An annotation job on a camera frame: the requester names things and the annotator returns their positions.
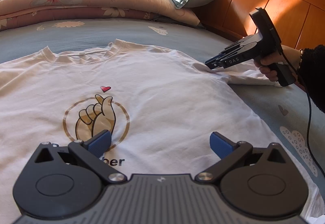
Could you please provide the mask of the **person right hand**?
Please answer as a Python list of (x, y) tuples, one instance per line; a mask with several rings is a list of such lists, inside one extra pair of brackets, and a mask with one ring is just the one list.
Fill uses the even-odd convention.
[(279, 52), (274, 52), (269, 56), (260, 59), (260, 61), (254, 60), (255, 66), (259, 69), (261, 74), (264, 74), (271, 82), (276, 82), (278, 80), (278, 75), (275, 70), (271, 70), (268, 66), (273, 63), (284, 63), (285, 65), (288, 64), (287, 60), (284, 56), (288, 59), (294, 69), (289, 67), (293, 76), (297, 78), (296, 71), (299, 67), (300, 63), (300, 50), (296, 50), (294, 48), (282, 45), (283, 55), (280, 55)]

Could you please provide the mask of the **black fuzzy sleeve forearm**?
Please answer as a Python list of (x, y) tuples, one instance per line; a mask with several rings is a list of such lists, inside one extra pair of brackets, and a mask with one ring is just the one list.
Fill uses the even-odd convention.
[(304, 49), (297, 70), (298, 82), (322, 112), (324, 112), (324, 56), (324, 45)]

